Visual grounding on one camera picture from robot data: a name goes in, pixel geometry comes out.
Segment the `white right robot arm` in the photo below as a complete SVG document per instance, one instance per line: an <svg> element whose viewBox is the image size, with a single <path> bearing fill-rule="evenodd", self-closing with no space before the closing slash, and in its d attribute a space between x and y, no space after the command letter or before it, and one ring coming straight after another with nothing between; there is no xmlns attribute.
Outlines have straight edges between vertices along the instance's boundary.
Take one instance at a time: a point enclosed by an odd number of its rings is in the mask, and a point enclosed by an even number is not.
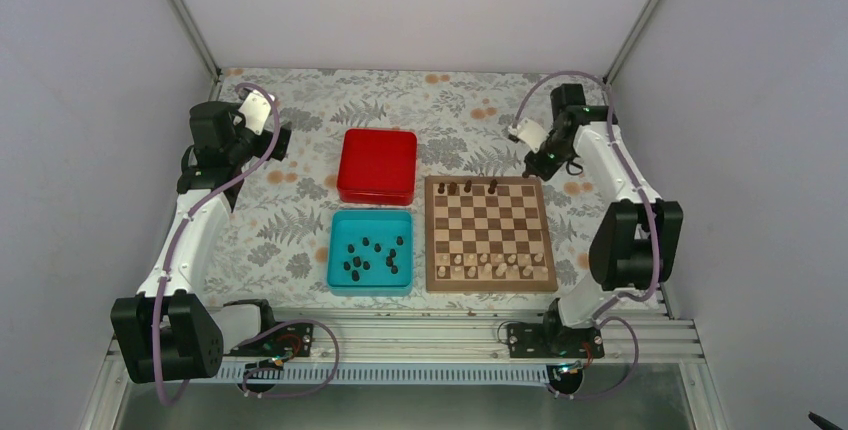
<svg viewBox="0 0 848 430"><path fill-rule="evenodd" d="M683 210L639 171L611 106L590 105L580 84L550 93L553 123L522 118L509 132L529 148L523 177L588 171L608 202L589 248L588 278L549 306L538 335L546 352L570 355L599 337L603 315L623 300L645 302L671 275Z"/></svg>

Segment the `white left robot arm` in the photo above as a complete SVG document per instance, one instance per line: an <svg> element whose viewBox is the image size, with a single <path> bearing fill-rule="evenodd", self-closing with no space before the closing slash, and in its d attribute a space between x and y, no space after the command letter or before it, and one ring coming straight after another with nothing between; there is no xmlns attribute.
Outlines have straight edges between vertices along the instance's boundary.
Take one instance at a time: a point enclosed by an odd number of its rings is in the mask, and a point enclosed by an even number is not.
<svg viewBox="0 0 848 430"><path fill-rule="evenodd" d="M256 90L241 103L209 101L190 110L193 143L182 158L171 228L147 278L110 312L133 382L210 378L240 343L255 355L276 346L279 330L268 303L236 302L210 312L200 296L244 172L285 157L289 129L265 127L275 115L271 100Z"/></svg>

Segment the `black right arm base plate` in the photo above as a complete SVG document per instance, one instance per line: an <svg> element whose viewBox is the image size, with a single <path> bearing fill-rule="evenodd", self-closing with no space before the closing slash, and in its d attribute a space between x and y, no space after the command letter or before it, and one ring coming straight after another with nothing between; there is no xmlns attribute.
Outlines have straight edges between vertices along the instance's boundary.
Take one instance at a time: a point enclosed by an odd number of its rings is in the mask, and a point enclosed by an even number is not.
<svg viewBox="0 0 848 430"><path fill-rule="evenodd" d="M605 356L603 338L596 328L508 322L505 341L511 358L595 359Z"/></svg>

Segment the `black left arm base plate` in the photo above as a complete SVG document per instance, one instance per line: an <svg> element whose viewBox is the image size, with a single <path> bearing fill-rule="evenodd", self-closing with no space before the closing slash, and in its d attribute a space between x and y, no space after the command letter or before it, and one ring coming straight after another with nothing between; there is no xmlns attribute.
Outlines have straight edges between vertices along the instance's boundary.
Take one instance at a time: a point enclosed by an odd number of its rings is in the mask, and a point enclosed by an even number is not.
<svg viewBox="0 0 848 430"><path fill-rule="evenodd" d="M310 356L314 325L295 323L275 331L256 342L234 348L233 357L261 357L288 360Z"/></svg>

